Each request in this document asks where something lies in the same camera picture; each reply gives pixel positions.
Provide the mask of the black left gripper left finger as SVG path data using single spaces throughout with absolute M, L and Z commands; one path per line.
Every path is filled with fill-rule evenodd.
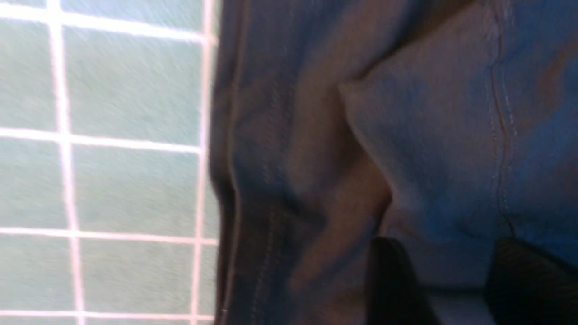
M 368 260 L 368 324 L 438 325 L 403 246 L 374 238 Z

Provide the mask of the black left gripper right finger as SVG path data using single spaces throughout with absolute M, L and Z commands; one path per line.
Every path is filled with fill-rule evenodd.
M 485 302 L 497 325 L 575 325 L 577 268 L 518 239 L 499 239 Z

